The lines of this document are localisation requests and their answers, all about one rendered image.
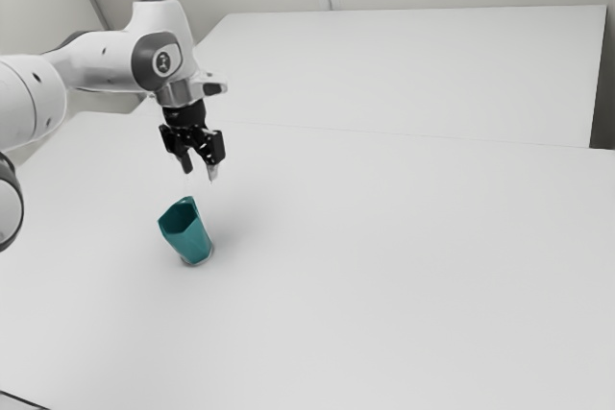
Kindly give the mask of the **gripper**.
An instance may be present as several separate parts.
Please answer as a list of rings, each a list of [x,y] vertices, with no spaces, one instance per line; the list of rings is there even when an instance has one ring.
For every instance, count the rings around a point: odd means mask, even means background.
[[[225,142],[223,133],[207,127],[204,101],[163,108],[162,115],[164,123],[159,131],[165,150],[180,162],[185,174],[193,171],[189,150],[194,150],[206,164],[209,182],[213,183],[218,178],[219,163],[225,159]]]

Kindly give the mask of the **teal faceted mug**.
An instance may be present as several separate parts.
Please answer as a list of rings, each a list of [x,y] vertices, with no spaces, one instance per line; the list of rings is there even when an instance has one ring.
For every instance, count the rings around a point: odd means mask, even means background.
[[[162,237],[183,263],[196,266],[211,257],[213,244],[192,196],[183,197],[168,207],[159,217],[158,225]]]

